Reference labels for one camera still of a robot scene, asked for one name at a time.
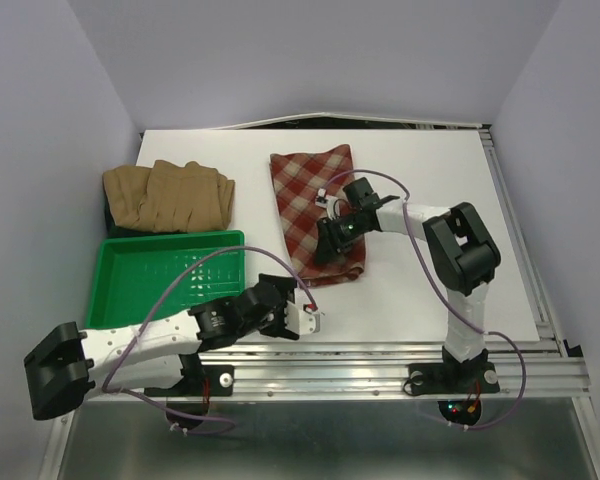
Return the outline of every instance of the green plastic bin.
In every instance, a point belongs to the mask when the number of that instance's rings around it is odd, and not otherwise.
[[[105,240],[100,247],[86,327],[141,323],[169,284],[192,263],[223,247],[244,245],[240,231]],[[180,282],[156,319],[244,290],[244,251],[212,258]]]

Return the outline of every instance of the gray wall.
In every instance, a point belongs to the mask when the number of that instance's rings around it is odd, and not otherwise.
[[[101,172],[138,136],[65,0],[0,0],[0,479],[37,478],[22,359],[81,322],[103,238]]]
[[[600,418],[600,0],[564,0],[493,129],[532,254]]]
[[[486,121],[559,0],[69,0],[142,128],[312,111]]]

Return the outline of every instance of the gray floor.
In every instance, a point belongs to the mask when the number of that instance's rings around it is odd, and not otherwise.
[[[595,478],[569,400],[526,400],[485,432],[422,416],[432,402],[223,404],[233,432],[184,438],[139,403],[79,411],[63,479],[568,479]],[[485,404],[485,417],[509,402]]]

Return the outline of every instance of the cloth fold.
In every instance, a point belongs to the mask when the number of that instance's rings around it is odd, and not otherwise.
[[[316,222],[326,216],[315,197],[331,177],[353,169],[351,147],[339,145],[324,153],[273,154],[270,167],[284,241],[300,278],[313,287],[357,279],[364,272],[364,238],[339,263],[318,266],[313,261],[318,245]],[[328,193],[345,199],[342,187],[353,180],[353,174],[339,178]]]
[[[121,166],[103,175],[119,227],[144,232],[208,232],[231,223],[235,182],[215,168],[156,160],[153,168]]]

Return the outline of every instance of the plaid cloth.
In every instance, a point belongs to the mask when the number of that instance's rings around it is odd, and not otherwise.
[[[293,268],[309,286],[350,282],[364,271],[363,238],[340,262],[322,266],[313,262],[318,245],[316,222],[326,216],[326,210],[314,203],[318,189],[334,175],[351,169],[353,160],[349,145],[340,145],[324,153],[271,155],[271,178],[284,241]],[[342,187],[353,180],[353,174],[342,177],[329,186],[327,193],[344,199]]]

